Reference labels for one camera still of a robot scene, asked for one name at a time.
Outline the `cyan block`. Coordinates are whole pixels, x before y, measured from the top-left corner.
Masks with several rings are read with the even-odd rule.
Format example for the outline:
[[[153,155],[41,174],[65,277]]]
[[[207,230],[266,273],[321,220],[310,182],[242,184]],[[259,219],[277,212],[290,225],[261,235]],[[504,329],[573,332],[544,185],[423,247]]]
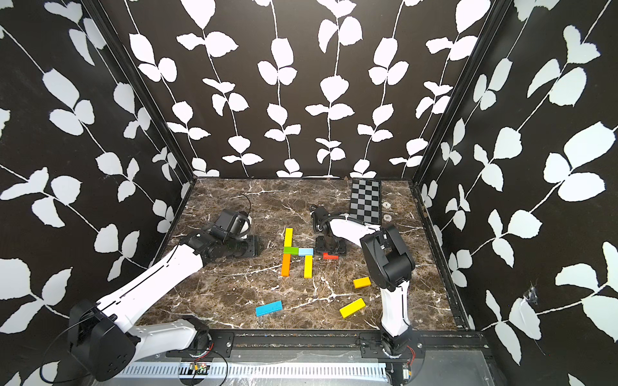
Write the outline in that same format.
[[[270,315],[275,312],[279,312],[283,309],[283,303],[281,301],[268,303],[266,305],[257,307],[255,310],[255,314],[257,317],[262,317],[265,315]]]

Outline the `small yellow block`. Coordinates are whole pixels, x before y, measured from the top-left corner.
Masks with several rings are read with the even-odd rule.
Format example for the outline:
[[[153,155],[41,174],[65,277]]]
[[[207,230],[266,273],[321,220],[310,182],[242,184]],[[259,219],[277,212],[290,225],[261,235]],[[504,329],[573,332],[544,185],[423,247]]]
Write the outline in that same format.
[[[357,289],[370,287],[372,283],[369,277],[364,277],[364,278],[354,279],[353,285],[354,285],[354,288],[357,290]]]

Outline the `green block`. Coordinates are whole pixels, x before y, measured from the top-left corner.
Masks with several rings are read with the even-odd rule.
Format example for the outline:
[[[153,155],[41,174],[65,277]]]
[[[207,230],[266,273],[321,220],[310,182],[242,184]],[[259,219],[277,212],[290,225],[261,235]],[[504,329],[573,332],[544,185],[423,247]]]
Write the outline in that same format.
[[[291,256],[299,256],[299,248],[296,247],[285,247],[284,253],[289,254]]]

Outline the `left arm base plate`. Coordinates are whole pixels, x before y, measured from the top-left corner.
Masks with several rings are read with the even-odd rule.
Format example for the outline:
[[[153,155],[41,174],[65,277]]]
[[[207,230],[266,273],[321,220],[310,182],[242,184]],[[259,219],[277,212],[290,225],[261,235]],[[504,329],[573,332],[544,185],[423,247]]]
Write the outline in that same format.
[[[201,331],[192,344],[191,358],[209,358],[221,355],[230,358],[233,348],[234,334],[225,331]]]

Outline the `orange block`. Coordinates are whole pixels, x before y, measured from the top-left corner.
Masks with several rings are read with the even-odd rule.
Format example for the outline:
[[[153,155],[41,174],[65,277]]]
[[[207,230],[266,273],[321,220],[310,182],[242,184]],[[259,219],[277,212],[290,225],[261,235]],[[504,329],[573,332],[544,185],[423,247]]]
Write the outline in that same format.
[[[291,269],[291,254],[285,253],[283,254],[283,263],[281,268],[281,276],[289,277]]]

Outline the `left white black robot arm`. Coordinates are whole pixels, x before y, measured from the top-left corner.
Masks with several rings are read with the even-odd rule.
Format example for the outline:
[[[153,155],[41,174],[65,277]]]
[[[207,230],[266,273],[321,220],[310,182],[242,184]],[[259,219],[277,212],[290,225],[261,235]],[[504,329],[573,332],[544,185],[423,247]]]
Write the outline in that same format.
[[[222,211],[205,228],[194,230],[171,252],[122,288],[72,307],[69,314],[69,353],[96,381],[107,381],[128,365],[170,351],[187,351],[194,360],[212,348],[209,327],[186,315],[171,322],[138,326],[138,320],[184,279],[223,257],[257,257],[258,236],[249,233],[245,211]]]

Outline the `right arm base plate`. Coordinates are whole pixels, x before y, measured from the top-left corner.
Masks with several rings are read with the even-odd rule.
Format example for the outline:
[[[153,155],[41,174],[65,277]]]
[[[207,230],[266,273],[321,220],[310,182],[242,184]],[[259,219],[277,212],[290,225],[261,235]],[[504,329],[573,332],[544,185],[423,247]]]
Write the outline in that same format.
[[[363,358],[413,361],[426,355],[425,344],[416,331],[394,338],[381,331],[364,332],[359,334],[356,344]]]

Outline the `long yellow block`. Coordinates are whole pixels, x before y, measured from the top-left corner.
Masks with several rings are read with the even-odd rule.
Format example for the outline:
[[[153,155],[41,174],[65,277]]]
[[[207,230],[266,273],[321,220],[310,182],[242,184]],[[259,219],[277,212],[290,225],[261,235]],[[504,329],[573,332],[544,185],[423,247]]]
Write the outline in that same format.
[[[304,278],[311,279],[313,275],[313,257],[304,257]]]

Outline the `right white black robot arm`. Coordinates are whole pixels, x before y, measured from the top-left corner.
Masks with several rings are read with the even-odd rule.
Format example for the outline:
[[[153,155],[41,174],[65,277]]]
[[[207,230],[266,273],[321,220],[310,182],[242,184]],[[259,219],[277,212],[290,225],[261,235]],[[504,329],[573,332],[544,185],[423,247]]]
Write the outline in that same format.
[[[415,260],[394,225],[381,227],[363,223],[347,213],[331,214],[322,206],[311,206],[318,254],[342,256],[351,243],[362,249],[370,280],[381,291],[381,329],[391,339],[410,331],[407,295]]]

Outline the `light blue block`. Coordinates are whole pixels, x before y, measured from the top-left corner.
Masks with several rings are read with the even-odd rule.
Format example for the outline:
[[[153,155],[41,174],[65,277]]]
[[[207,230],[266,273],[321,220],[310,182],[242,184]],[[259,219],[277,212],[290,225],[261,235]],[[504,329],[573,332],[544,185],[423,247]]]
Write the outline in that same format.
[[[313,256],[313,255],[314,255],[314,249],[312,248],[299,248],[298,250],[298,256],[306,257],[306,256]]]

